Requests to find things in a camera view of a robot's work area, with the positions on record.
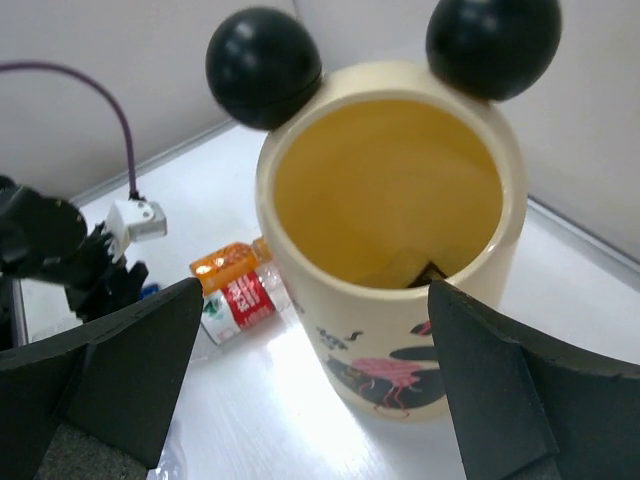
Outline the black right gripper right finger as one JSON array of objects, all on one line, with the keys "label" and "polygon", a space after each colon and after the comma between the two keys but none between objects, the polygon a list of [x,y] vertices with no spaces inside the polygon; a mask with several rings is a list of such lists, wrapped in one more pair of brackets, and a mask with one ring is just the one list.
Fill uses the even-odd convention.
[{"label": "black right gripper right finger", "polygon": [[639,367],[505,316],[445,281],[428,314],[469,479],[636,479]]}]

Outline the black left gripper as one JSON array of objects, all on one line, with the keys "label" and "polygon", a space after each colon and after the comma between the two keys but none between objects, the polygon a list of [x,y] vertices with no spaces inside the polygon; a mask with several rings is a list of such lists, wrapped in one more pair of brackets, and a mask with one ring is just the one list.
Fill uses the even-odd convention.
[{"label": "black left gripper", "polygon": [[128,268],[125,256],[115,258],[114,243],[114,234],[101,222],[72,258],[75,278],[65,286],[65,294],[70,310],[83,323],[140,300],[148,268],[140,261]]}]

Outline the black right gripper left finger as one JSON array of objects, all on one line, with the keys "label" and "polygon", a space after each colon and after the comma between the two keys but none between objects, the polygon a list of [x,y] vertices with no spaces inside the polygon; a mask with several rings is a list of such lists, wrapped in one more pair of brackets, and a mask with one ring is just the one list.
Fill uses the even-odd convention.
[{"label": "black right gripper left finger", "polygon": [[143,479],[160,460],[199,329],[184,279],[1,353],[4,479]]}]

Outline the orange label plastic bottle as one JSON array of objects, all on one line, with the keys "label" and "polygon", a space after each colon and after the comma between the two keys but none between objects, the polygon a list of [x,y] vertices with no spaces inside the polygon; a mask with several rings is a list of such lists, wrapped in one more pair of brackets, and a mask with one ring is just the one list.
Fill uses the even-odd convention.
[{"label": "orange label plastic bottle", "polygon": [[233,242],[195,260],[189,268],[199,280],[203,295],[208,296],[271,260],[265,239],[259,237],[251,243]]}]

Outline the red label plastic bottle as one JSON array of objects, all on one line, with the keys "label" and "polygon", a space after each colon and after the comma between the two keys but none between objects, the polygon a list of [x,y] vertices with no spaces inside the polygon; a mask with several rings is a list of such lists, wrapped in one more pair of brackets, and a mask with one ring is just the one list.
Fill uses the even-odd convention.
[{"label": "red label plastic bottle", "polygon": [[201,326],[221,345],[291,305],[278,268],[268,262],[205,296]]}]

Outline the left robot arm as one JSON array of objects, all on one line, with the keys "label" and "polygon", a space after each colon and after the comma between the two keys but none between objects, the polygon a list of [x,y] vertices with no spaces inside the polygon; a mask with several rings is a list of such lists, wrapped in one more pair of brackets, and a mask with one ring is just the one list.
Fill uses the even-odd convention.
[{"label": "left robot arm", "polygon": [[115,234],[104,222],[88,230],[66,200],[1,177],[1,348],[18,345],[12,284],[30,279],[61,286],[69,310],[87,323],[141,299],[148,269],[132,268],[110,250]]}]

